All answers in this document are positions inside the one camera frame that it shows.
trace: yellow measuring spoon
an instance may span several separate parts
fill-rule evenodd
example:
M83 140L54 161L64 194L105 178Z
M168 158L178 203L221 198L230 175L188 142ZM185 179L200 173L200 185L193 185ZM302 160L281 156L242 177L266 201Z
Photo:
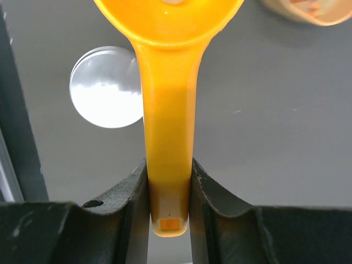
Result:
M139 63L154 232L186 231L198 69L243 0L95 0Z

